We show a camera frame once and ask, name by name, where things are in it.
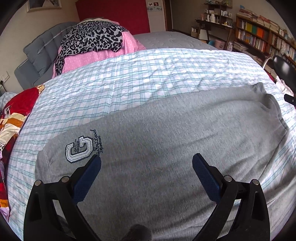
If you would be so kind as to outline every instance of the blue gripper pad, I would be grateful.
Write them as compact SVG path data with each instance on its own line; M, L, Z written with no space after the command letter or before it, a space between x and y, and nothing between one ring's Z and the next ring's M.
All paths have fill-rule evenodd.
M72 201L74 204L77 205L84 200L100 170L101 158L96 156L73 188Z
M192 167L210 200L218 204L220 202L220 186L211 174L209 164L201 154L197 153L193 156Z

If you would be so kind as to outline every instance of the striped bed sheet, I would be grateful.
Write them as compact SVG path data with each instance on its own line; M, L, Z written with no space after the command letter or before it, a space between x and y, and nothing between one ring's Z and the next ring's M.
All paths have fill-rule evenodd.
M281 185L295 182L296 111L264 70L249 56L219 50L144 50L95 62L45 83L45 90L28 117L10 157L7 190L9 224L23 239L27 201L35 181L37 154L53 137L90 121L146 101L180 93L238 87L262 82L277 99L290 137L279 152L267 178L260 180L265 195L281 192ZM271 232L295 205L282 208L282 217L271 223Z

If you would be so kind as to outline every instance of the red wall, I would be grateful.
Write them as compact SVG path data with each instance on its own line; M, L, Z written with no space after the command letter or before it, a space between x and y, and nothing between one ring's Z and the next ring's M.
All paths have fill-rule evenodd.
M80 21L104 17L119 22L133 35L150 33L145 0L79 0L76 7Z

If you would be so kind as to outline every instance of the cushioned headboard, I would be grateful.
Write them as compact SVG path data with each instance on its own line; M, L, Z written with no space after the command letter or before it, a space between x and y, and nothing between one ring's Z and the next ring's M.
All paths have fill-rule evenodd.
M24 53L40 76L44 75L55 61L64 35L76 24L75 22L60 23L24 47Z
M61 41L76 24L76 22L60 23L46 30L24 48L28 59L15 70L15 76L24 90L43 84L52 78L53 64Z

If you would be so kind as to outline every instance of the wooden desk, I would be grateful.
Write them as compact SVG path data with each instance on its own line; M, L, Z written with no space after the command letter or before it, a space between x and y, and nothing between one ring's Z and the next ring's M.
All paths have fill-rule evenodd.
M217 38L219 40L223 40L223 39L220 39L218 37L215 37L214 35L209 34L209 30L211 30L211 27L221 28L221 29L225 29L225 30L229 31L228 37L227 37L227 40L226 40L226 44L225 44L225 47L224 47L224 50L227 49L227 46L228 46L228 43L230 41L230 38L231 38L231 35L233 33L234 28L226 27L226 26L224 26L222 24L212 23L212 22L201 20L201 19L196 19L196 22L199 23L198 32L197 32L198 37L200 35L200 30L202 29L202 25L204 24L205 29L207 31L208 40L210 40L210 36L212 36L214 38Z

